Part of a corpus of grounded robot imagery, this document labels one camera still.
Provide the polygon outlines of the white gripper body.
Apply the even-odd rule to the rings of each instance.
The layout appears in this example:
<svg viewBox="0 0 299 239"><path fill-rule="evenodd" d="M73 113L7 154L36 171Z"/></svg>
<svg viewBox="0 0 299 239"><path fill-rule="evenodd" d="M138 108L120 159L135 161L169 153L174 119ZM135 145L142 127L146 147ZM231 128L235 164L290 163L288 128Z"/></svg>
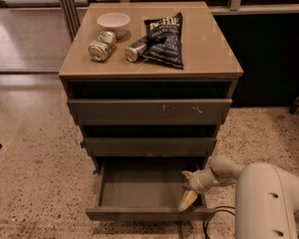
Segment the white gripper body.
<svg viewBox="0 0 299 239"><path fill-rule="evenodd" d="M196 193L203 193L211 187L216 186L218 184L218 180L212 170L210 168L206 168L193 172L189 176L188 184L191 190Z"/></svg>

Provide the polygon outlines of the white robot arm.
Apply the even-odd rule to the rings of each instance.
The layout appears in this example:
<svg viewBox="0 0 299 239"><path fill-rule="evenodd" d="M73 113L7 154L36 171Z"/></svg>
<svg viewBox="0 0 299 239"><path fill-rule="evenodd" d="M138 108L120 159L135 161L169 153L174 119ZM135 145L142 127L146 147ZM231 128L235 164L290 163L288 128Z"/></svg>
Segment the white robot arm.
<svg viewBox="0 0 299 239"><path fill-rule="evenodd" d="M188 188L180 211L210 188L234 184L235 239L298 239L299 176L270 163L243 165L223 155L204 169L182 174Z"/></svg>

